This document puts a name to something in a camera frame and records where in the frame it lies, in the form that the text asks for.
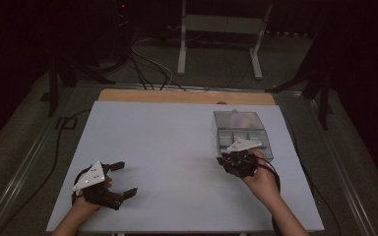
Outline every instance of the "white metal stand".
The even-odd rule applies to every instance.
[[[262,80],[263,74],[260,68],[260,63],[257,54],[263,36],[265,34],[266,25],[271,11],[272,4],[269,4],[267,6],[266,13],[263,19],[192,15],[186,14],[186,0],[182,0],[182,28],[180,38],[179,61],[177,64],[177,74],[180,76],[185,74],[187,30],[235,32],[257,34],[256,44],[254,45],[254,47],[250,48],[250,57],[254,71],[254,78],[256,80]]]

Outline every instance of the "gray carpet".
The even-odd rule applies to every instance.
[[[173,73],[173,80],[183,87],[257,90],[271,88],[291,79],[310,43],[310,39],[301,37],[265,37],[260,53],[263,81],[255,81],[252,78],[248,53],[241,46],[188,49],[184,77],[178,77],[175,73],[177,41],[146,41],[138,43],[135,49],[145,57],[169,68]],[[131,66],[126,65],[108,78],[118,82],[118,88],[136,88],[135,84],[139,83],[139,78]],[[150,68],[142,67],[142,70],[147,79],[154,84],[160,85],[163,82],[164,76],[161,73]],[[41,95],[47,91],[47,76],[35,83],[31,93],[0,133],[0,196],[19,164],[29,155],[29,151],[36,150],[37,156],[36,163],[32,165],[31,172],[8,215],[22,205],[49,173],[56,152],[58,131],[55,130],[55,126],[58,118],[69,117],[92,108],[103,88],[105,86],[88,80],[80,81],[76,88],[63,88],[60,108],[55,117],[50,119],[46,117],[48,104],[39,101]],[[354,207],[350,205],[355,202],[350,200],[349,189],[343,184],[345,177],[338,173],[335,156],[340,157],[346,177],[351,181],[352,189],[369,218],[374,234],[368,235],[378,235],[378,172],[361,138],[334,91],[330,94],[333,112],[328,115],[329,131],[321,130],[315,121],[314,102],[303,100],[294,92],[301,91],[302,88],[303,84],[291,88],[291,92],[276,94],[275,100],[291,128],[291,136],[297,145],[300,159],[316,186],[316,189],[313,188],[315,201],[326,230],[312,235],[340,235],[340,232],[342,235],[364,235],[361,231],[361,221],[353,213]],[[45,232],[46,224],[87,117],[88,113],[79,116],[74,130],[63,131],[54,173],[43,189],[9,222],[1,235],[48,235]],[[41,146],[33,148],[37,147],[36,138],[41,136],[40,131],[45,130],[47,126],[50,129],[45,134]],[[273,235],[273,232],[257,235]]]

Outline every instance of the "cable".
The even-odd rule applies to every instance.
[[[256,158],[257,159],[262,159],[262,160],[266,161],[266,163],[268,163],[273,168],[273,171],[275,171],[275,173],[278,174],[278,172],[276,171],[275,166],[273,166],[273,164],[269,160],[267,160],[265,158],[262,158],[262,157],[258,157],[258,156],[256,156]]]
[[[60,137],[61,137],[61,134],[62,134],[63,130],[65,129],[66,125],[71,120],[75,119],[76,117],[78,117],[78,116],[80,116],[80,115],[82,115],[86,112],[90,112],[90,111],[91,110],[88,109],[88,110],[78,112],[78,113],[74,114],[73,116],[68,117],[67,120],[63,121],[63,123],[60,127],[60,130],[59,130],[59,133],[57,135],[56,150],[55,150],[55,153],[54,153],[54,162],[53,162],[53,166],[51,167],[50,172],[47,174],[47,176],[45,177],[43,182],[38,186],[38,188],[30,195],[30,197],[27,198],[27,200],[17,210],[15,210],[15,212],[10,217],[8,217],[8,220],[0,228],[0,234],[4,231],[4,229],[8,226],[8,224],[14,219],[14,217],[17,216],[18,213],[20,213],[20,211],[32,200],[33,197],[35,197],[35,195],[42,189],[42,187],[44,187],[44,185],[47,183],[48,179],[53,174],[53,172],[54,172],[54,170],[57,166],[57,161],[58,161],[58,156],[59,156]]]
[[[141,84],[143,85],[144,89],[147,90],[146,84],[144,83],[143,77],[141,75],[141,71],[138,69],[138,66],[137,66],[137,63],[136,63],[136,61],[133,57],[133,54],[130,55],[130,59],[134,63],[134,67],[131,67],[131,68],[134,68],[137,71],[137,75],[140,79]]]
[[[139,64],[141,64],[143,66],[149,67],[149,68],[151,68],[151,69],[153,69],[155,71],[158,71],[158,72],[164,74],[165,80],[164,80],[163,84],[161,85],[160,90],[162,90],[164,88],[164,86],[167,84],[167,82],[168,82],[168,84],[166,86],[166,89],[168,89],[168,87],[170,86],[170,84],[174,84],[174,85],[178,86],[182,90],[185,90],[185,91],[187,90],[186,88],[182,87],[181,85],[179,85],[178,83],[176,83],[175,81],[172,80],[173,73],[168,68],[166,68],[165,66],[161,65],[158,62],[155,62],[155,61],[153,61],[151,59],[148,59],[148,58],[142,56],[134,48],[132,48],[132,53],[135,54],[136,56],[142,58],[143,60],[146,60],[146,61],[152,63],[153,65],[155,65],[157,67],[157,69],[153,68],[151,66],[148,66],[146,64],[143,64],[141,62],[138,62],[138,61],[135,61],[136,63],[139,63]],[[163,68],[168,71],[168,73],[170,74],[170,77],[166,74],[166,72],[163,70]]]
[[[144,59],[146,59],[147,61],[149,61],[149,62],[151,62],[151,63],[153,63],[153,64],[155,64],[155,65],[158,65],[158,66],[163,67],[166,71],[168,71],[168,73],[170,73],[170,78],[169,78],[168,84],[167,84],[167,86],[166,86],[166,89],[168,89],[168,86],[170,85],[171,81],[173,80],[173,73],[172,73],[167,67],[161,65],[159,62],[155,62],[155,61],[153,61],[153,60],[150,60],[150,59],[148,59],[148,58],[143,57],[141,54],[139,54],[139,53],[134,49],[134,47],[131,47],[131,50],[132,50],[137,56],[139,56],[139,57],[141,57],[141,58],[144,58]]]
[[[134,42],[134,44],[138,44],[138,43],[142,43],[142,42],[150,41],[150,40],[157,40],[157,38],[155,38],[155,37],[147,37],[147,38],[141,39],[140,41]]]
[[[314,197],[315,199],[315,195],[314,195],[314,191],[313,189],[315,189],[319,196],[321,197],[321,199],[324,201],[325,205],[327,206],[328,210],[330,211],[330,214],[333,216],[333,219],[334,221],[336,221],[336,225],[337,225],[337,229],[339,231],[339,235],[342,236],[342,229],[340,227],[340,224],[339,224],[339,221],[337,220],[336,218],[336,215],[334,214],[334,211],[331,209],[330,205],[328,204],[327,200],[324,198],[324,196],[322,195],[321,191],[318,189],[318,187],[314,184],[314,182],[312,181],[311,179],[311,176],[309,175],[309,172],[308,170],[305,168],[303,162],[302,162],[302,159],[300,158],[300,155],[299,155],[299,150],[297,148],[297,141],[296,141],[296,135],[292,129],[292,125],[290,123],[290,120],[287,118],[287,116],[285,116],[285,114],[282,112],[282,116],[283,118],[285,119],[286,123],[287,123],[287,128],[289,130],[291,130],[291,135],[292,135],[292,138],[293,138],[293,146],[295,148],[295,151],[296,151],[296,154],[298,156],[298,159],[299,159],[299,163],[300,163],[300,166],[302,167],[302,170],[303,170],[303,173],[305,174],[305,177],[306,179],[308,180],[308,184],[310,185],[310,189],[311,189],[311,194],[312,196]]]

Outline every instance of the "white table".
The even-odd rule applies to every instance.
[[[281,176],[282,195],[309,231],[321,218],[275,105],[214,105],[97,101],[66,175],[47,231],[71,205],[76,175],[100,160],[125,161],[109,173],[111,192],[137,187],[119,210],[102,208],[82,227],[88,232],[183,233],[272,230],[271,216],[238,178],[218,165],[214,110],[254,111],[262,120]]]

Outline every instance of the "transparent container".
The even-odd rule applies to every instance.
[[[218,153],[228,152],[235,141],[250,140],[260,144],[254,149],[261,151],[269,161],[273,159],[266,130],[256,112],[214,111],[217,122]]]

